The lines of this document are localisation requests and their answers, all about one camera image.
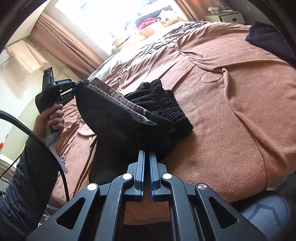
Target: white bedding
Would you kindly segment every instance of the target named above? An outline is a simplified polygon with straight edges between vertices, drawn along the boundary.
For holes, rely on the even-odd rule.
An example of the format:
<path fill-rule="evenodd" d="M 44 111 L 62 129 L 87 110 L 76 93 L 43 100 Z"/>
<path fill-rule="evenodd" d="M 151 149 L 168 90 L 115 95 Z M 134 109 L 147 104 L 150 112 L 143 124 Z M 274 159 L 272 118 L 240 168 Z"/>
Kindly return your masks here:
<path fill-rule="evenodd" d="M 174 23 L 161 29 L 159 32 L 156 32 L 155 34 L 151 35 L 149 38 L 141 42 L 126 46 L 123 50 L 111 56 L 104 63 L 102 63 L 102 65 L 89 76 L 89 81 L 93 80 L 96 77 L 102 80 L 108 74 L 110 74 L 117 65 L 125 63 L 135 57 L 140 52 L 140 49 L 142 47 L 157 41 L 173 29 L 180 27 L 183 23 L 184 21 Z"/>

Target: black jacket sleeve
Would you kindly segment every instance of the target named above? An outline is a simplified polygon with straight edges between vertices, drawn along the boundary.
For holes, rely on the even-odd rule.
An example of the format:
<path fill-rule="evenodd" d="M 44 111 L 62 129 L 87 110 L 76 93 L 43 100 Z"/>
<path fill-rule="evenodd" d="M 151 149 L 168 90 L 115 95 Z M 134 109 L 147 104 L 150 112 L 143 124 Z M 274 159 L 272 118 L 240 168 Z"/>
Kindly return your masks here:
<path fill-rule="evenodd" d="M 25 240 L 37 228 L 58 177 L 55 160 L 30 137 L 0 197 L 0 239 Z"/>

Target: metal screw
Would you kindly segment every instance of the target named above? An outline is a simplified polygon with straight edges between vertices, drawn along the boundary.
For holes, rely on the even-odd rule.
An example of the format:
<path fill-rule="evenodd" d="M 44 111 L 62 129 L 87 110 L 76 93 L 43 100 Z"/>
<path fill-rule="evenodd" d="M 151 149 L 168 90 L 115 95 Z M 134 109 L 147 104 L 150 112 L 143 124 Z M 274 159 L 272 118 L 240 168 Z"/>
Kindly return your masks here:
<path fill-rule="evenodd" d="M 122 177 L 124 180 L 130 180 L 133 176 L 130 173 L 126 173 L 126 174 L 123 174 Z"/>
<path fill-rule="evenodd" d="M 207 185 L 205 185 L 204 183 L 200 183 L 197 185 L 197 188 L 200 190 L 206 190 L 207 189 Z"/>
<path fill-rule="evenodd" d="M 91 184 L 88 184 L 87 189 L 90 190 L 90 191 L 93 191 L 93 190 L 96 190 L 97 187 L 98 187 L 97 184 L 91 183 Z"/>
<path fill-rule="evenodd" d="M 169 174 L 169 173 L 163 174 L 163 179 L 169 180 L 171 178 L 172 178 L 172 175 L 171 174 Z"/>

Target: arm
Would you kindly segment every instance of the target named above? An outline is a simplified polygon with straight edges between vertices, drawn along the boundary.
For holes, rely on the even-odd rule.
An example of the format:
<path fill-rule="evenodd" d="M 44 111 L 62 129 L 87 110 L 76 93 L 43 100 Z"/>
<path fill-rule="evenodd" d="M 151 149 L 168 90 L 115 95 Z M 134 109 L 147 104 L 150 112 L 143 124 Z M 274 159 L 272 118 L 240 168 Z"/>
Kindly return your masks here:
<path fill-rule="evenodd" d="M 64 129 L 62 105 L 42 112 L 35 121 L 33 132 L 45 141 L 45 123 L 60 132 Z M 37 227 L 58 177 L 56 162 L 39 144 L 28 138 L 20 162 L 0 197 L 0 237 L 4 240 L 25 240 Z"/>

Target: human hand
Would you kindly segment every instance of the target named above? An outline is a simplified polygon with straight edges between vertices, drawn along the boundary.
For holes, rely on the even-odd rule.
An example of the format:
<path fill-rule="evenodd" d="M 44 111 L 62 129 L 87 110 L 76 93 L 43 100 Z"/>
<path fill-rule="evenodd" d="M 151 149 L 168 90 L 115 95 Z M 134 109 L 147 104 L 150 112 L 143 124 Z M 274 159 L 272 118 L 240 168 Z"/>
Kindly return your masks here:
<path fill-rule="evenodd" d="M 65 120 L 63 119 L 64 112 L 62 109 L 62 104 L 54 104 L 37 116 L 33 132 L 41 141 L 45 142 L 45 128 L 48 119 L 49 126 L 52 126 L 52 128 L 60 134 L 63 132 Z"/>

